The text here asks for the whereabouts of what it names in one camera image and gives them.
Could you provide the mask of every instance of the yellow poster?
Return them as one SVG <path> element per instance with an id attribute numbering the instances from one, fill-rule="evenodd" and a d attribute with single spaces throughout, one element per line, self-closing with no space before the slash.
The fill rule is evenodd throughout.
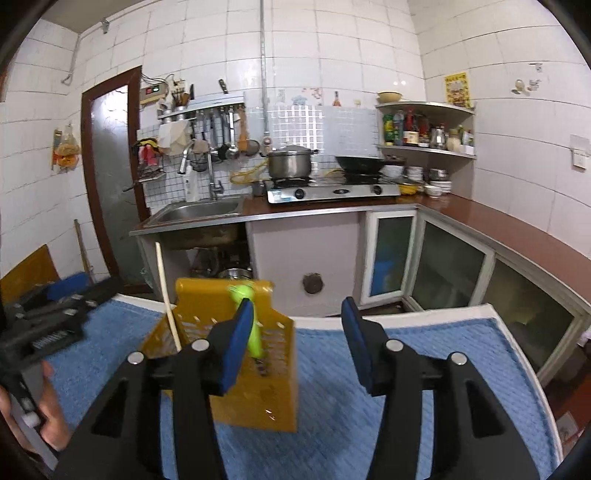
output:
<path id="1" fill-rule="evenodd" d="M 472 107 L 466 72 L 455 73 L 445 77 L 445 91 L 447 103 L 464 108 Z"/>

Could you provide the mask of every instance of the cabinet handle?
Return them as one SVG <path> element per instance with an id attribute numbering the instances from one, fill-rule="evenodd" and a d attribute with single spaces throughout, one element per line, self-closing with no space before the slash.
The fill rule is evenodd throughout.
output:
<path id="1" fill-rule="evenodd" d="M 316 295 L 320 293 L 324 288 L 324 282 L 322 276 L 319 273 L 307 273 L 301 280 L 302 285 L 306 293 L 310 295 Z"/>

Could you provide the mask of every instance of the wooden board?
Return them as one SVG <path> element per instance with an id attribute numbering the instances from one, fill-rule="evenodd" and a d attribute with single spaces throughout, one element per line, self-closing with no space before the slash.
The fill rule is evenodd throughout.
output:
<path id="1" fill-rule="evenodd" d="M 43 245 L 0 280 L 2 303 L 16 300 L 37 284 L 46 284 L 59 279 L 49 248 Z"/>

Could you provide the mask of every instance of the kitchen counter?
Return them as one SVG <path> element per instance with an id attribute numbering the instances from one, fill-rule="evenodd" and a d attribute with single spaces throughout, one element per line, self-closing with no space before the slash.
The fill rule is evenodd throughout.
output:
<path id="1" fill-rule="evenodd" d="M 252 222 L 272 218 L 323 215 L 328 213 L 379 210 L 426 210 L 455 220 L 537 264 L 591 304 L 591 260 L 551 235 L 521 220 L 481 203 L 448 195 L 439 199 L 427 196 L 385 197 L 344 200 L 341 202 L 293 203 L 272 205 L 265 197 L 247 197 L 241 215 L 191 220 L 176 225 L 138 225 L 130 235 L 146 235 L 176 229 L 198 228 L 227 223 Z"/>

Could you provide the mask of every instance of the door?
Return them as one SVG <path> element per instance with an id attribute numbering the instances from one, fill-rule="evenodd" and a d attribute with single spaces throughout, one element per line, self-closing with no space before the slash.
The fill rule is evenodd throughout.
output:
<path id="1" fill-rule="evenodd" d="M 142 256 L 129 236 L 149 217 L 144 191 L 136 186 L 137 158 L 131 146 L 139 127 L 141 68 L 113 77 L 82 95 L 82 154 L 90 212 L 100 249 L 111 276 L 126 291 L 149 291 L 141 271 Z"/>
<path id="2" fill-rule="evenodd" d="M 438 220 L 419 217 L 409 304 L 420 310 L 479 303 L 494 252 Z"/>
<path id="3" fill-rule="evenodd" d="M 548 361 L 576 315 L 499 258 L 482 303 L 495 308 L 535 372 Z"/>
<path id="4" fill-rule="evenodd" d="M 361 305 L 397 301 L 407 279 L 416 210 L 368 212 Z"/>

